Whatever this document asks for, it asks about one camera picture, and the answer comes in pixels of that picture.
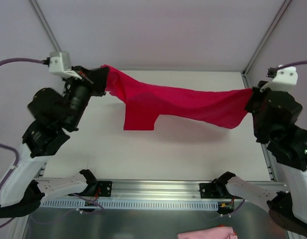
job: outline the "pink cloth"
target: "pink cloth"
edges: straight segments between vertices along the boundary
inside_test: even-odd
[[[178,239],[237,239],[231,227],[218,227],[203,231],[178,234]]]
[[[235,128],[247,114],[244,107],[252,89],[204,92],[155,86],[107,67],[110,70],[106,91],[126,104],[124,130],[153,130],[159,115],[180,116]]]

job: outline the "red garment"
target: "red garment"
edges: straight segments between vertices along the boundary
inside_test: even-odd
[[[247,114],[244,107],[252,95],[251,89],[203,92],[155,86],[108,67],[106,91],[126,104],[124,130],[153,130],[159,115],[180,116],[235,128]]]

